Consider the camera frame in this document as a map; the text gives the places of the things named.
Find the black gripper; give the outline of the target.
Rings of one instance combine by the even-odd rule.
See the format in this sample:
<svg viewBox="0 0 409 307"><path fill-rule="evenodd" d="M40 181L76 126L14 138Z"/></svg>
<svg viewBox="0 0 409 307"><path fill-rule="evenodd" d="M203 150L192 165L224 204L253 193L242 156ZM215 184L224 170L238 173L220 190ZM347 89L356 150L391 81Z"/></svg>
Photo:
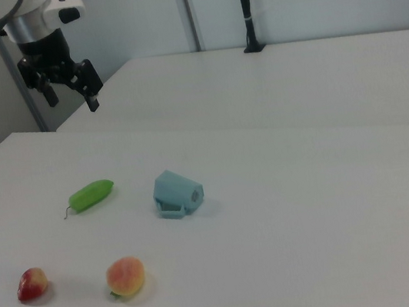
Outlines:
<svg viewBox="0 0 409 307"><path fill-rule="evenodd" d="M70 48L61 29L36 42L18 44L22 59L17 67L25 85L44 95L54 108L59 98L50 82L66 84L85 99L91 112L99 105L98 93L103 82L92 63L84 59L76 63L70 57Z"/></svg>

